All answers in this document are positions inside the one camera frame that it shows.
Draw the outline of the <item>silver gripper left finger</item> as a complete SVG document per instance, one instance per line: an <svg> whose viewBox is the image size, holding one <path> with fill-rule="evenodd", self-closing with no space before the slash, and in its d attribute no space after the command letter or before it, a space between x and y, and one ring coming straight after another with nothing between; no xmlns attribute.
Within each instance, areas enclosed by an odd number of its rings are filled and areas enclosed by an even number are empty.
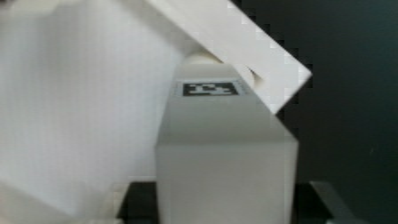
<svg viewBox="0 0 398 224"><path fill-rule="evenodd" d="M117 183L109 187L99 217L111 224L159 224L156 183Z"/></svg>

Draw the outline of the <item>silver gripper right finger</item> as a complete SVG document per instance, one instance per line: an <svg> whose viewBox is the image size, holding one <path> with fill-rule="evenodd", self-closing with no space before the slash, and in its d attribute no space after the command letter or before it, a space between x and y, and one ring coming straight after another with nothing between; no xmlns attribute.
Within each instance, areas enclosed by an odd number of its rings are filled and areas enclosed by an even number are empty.
<svg viewBox="0 0 398 224"><path fill-rule="evenodd" d="M355 216L328 182L294 185L292 224L369 224Z"/></svg>

